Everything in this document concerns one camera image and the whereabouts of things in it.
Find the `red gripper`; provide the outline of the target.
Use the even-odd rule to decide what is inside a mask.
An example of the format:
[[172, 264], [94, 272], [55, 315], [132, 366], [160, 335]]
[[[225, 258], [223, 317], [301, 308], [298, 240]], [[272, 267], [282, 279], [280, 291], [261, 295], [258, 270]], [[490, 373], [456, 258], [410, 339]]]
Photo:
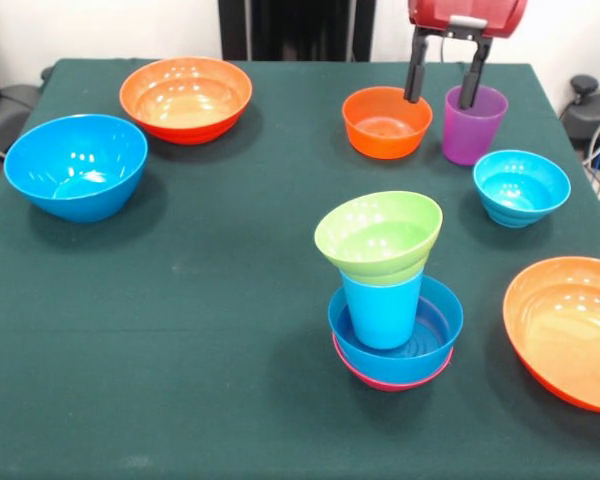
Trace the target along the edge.
[[509, 38], [518, 27], [526, 6], [527, 0], [409, 0], [409, 19], [416, 27], [404, 98], [417, 103], [421, 97], [428, 48], [428, 30], [425, 28], [446, 31], [451, 27], [464, 27], [487, 36], [475, 39], [476, 52], [461, 87], [459, 107], [472, 108], [491, 50], [490, 37]]

